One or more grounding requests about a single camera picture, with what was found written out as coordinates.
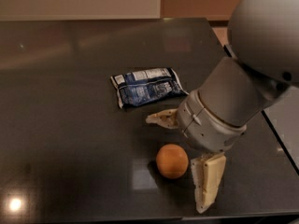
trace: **dark tabletop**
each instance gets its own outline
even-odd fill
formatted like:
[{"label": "dark tabletop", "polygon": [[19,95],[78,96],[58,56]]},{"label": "dark tabletop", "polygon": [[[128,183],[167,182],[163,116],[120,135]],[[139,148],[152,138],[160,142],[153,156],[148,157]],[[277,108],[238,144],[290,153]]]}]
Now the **dark tabletop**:
[{"label": "dark tabletop", "polygon": [[261,114],[226,153],[217,200],[200,215],[190,169],[170,181],[155,164],[167,143],[200,153],[145,122],[184,97],[118,108],[112,75],[172,67],[198,88],[225,55],[206,20],[2,21],[0,37],[0,223],[299,211],[298,175]]}]

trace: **blue package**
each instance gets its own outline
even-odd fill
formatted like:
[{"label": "blue package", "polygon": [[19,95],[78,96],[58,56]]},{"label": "blue package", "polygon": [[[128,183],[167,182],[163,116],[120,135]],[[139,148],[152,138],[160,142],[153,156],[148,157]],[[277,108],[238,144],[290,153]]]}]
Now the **blue package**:
[{"label": "blue package", "polygon": [[167,97],[187,95],[172,68],[155,68],[112,76],[119,107],[141,106]]}]

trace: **orange ball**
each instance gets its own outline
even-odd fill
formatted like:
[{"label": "orange ball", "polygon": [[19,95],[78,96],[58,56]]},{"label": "orange ball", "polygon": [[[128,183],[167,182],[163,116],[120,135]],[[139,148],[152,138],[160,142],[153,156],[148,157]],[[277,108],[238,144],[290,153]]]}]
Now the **orange ball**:
[{"label": "orange ball", "polygon": [[158,170],[166,178],[176,179],[183,176],[188,168],[188,156],[178,145],[165,145],[159,150],[157,157]]}]

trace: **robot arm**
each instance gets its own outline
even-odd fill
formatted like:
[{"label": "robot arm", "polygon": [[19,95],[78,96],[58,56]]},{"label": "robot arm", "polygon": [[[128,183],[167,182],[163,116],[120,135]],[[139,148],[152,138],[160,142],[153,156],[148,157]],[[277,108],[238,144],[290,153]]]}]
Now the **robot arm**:
[{"label": "robot arm", "polygon": [[172,120],[188,144],[203,153],[192,160],[200,213],[214,202],[225,166],[223,153],[246,123],[283,98],[291,85],[299,87],[298,8],[299,0],[241,1],[228,26],[236,59],[223,58],[177,111],[156,116],[155,122],[164,127]]}]

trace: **white wall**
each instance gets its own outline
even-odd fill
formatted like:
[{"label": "white wall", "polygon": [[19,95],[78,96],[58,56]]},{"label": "white wall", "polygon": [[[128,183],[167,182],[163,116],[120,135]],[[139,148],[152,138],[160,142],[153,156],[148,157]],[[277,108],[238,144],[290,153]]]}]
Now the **white wall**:
[{"label": "white wall", "polygon": [[0,0],[0,21],[159,18],[161,0]]}]

